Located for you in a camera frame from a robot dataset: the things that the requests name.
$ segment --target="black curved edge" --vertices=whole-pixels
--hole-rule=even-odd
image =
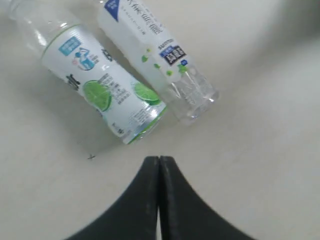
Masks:
[[[162,239],[253,240],[220,217],[197,195],[174,158],[160,158],[159,184]]]
[[[155,240],[158,180],[159,158],[147,157],[122,196],[96,221],[67,240]]]

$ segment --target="plastic bottle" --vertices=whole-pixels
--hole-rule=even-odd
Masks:
[[[36,0],[0,0],[0,9],[16,21],[42,65],[94,106],[125,144],[159,121],[166,105],[117,64],[69,11]]]
[[[94,0],[100,28],[152,85],[176,117],[194,122],[219,93],[140,0]]]

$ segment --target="white bottle label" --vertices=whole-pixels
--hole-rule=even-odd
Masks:
[[[148,81],[155,81],[161,72],[159,79],[176,82],[188,67],[194,67],[179,43],[140,0],[108,0],[100,10],[98,21]],[[158,88],[156,82],[151,84]]]
[[[166,108],[81,25],[59,35],[44,52],[42,64],[94,106],[125,144],[152,125]]]

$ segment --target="white table surface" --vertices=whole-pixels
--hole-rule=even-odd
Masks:
[[[119,197],[144,157],[169,155],[211,207],[253,237],[319,240],[319,1],[145,1],[221,98],[191,127],[167,114],[129,146],[0,15],[0,239],[66,238]],[[57,3],[136,74],[98,29],[90,1]]]

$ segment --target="water bottle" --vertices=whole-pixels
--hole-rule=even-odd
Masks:
[[[183,123],[193,123],[219,93],[140,0],[94,0],[100,28]]]
[[[149,133],[166,105],[125,71],[69,11],[36,0],[0,0],[41,63],[95,107],[129,144]]]

